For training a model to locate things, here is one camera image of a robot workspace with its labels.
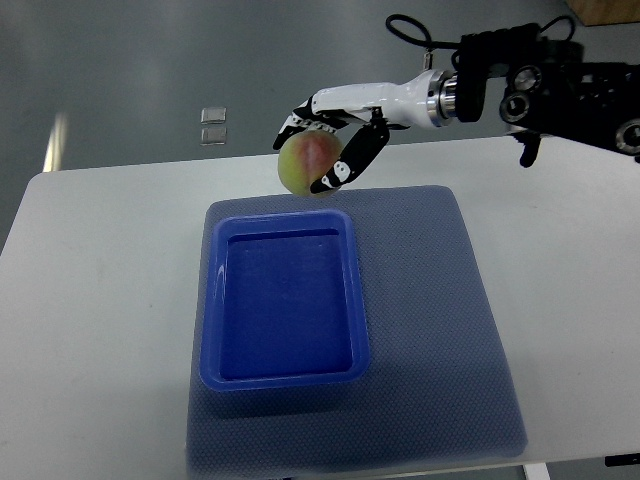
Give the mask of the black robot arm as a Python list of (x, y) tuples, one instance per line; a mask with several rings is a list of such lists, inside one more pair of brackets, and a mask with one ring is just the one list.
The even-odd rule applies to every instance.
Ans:
[(529, 23), (462, 36), (452, 56), (458, 120), (478, 121), (488, 79), (502, 78), (498, 111), (524, 146), (522, 167), (533, 165), (544, 135), (637, 158), (638, 66), (586, 62), (580, 43), (542, 32)]

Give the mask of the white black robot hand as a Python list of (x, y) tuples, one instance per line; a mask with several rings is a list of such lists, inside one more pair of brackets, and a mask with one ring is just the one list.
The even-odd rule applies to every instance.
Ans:
[(413, 126), (436, 129), (457, 117), (457, 75), (426, 70), (398, 85), (365, 83), (326, 88), (295, 108), (282, 125), (273, 148), (305, 131), (335, 133), (350, 124), (359, 130), (323, 175), (313, 179), (312, 194), (333, 192), (353, 182), (387, 145), (390, 132)]

